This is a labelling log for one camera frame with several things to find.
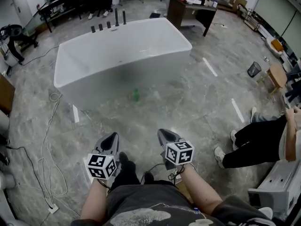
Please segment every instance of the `door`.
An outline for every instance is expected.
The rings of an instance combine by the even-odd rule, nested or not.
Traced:
[[[23,27],[25,27],[32,19],[32,13],[27,0],[14,0],[14,4],[21,24]]]

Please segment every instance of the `white bathtub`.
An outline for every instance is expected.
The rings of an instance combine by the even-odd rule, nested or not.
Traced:
[[[165,18],[129,22],[62,43],[55,87],[80,109],[179,77],[189,41]]]

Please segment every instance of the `black t-shirt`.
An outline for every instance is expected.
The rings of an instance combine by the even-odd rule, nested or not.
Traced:
[[[107,196],[104,226],[224,226],[252,222],[275,226],[264,214],[236,197],[229,197],[208,216],[180,191],[168,185],[119,186]],[[93,220],[75,220],[71,226],[96,226]]]

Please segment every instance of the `orange cushion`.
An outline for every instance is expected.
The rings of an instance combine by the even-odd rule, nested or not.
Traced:
[[[282,47],[282,44],[279,42],[278,39],[275,39],[271,42],[271,44],[274,46],[274,48],[280,52],[280,51],[283,51],[283,47]]]

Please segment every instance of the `wire basket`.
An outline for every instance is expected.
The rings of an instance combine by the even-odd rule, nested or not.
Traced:
[[[255,75],[257,75],[261,71],[261,67],[257,62],[253,62],[251,67],[248,69],[248,75],[253,78]]]

